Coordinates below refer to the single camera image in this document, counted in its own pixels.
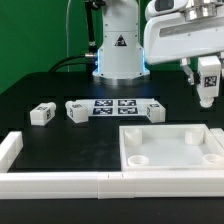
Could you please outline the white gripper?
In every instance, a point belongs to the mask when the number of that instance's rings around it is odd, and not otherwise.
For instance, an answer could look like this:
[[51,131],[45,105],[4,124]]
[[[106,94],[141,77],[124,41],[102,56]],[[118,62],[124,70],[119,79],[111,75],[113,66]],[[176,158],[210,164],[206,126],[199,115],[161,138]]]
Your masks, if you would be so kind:
[[189,58],[224,51],[224,9],[215,17],[187,22],[182,13],[151,18],[144,29],[144,53],[148,64],[180,60],[190,85],[200,83]]

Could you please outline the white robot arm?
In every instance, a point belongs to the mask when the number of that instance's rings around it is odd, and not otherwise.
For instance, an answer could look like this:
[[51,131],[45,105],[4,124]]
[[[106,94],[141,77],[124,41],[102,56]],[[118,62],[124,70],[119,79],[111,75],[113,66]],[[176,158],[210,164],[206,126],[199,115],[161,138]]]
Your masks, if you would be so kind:
[[131,85],[150,74],[149,65],[188,60],[224,51],[224,0],[151,0],[139,34],[136,0],[85,0],[102,11],[103,43],[96,50],[93,79]]

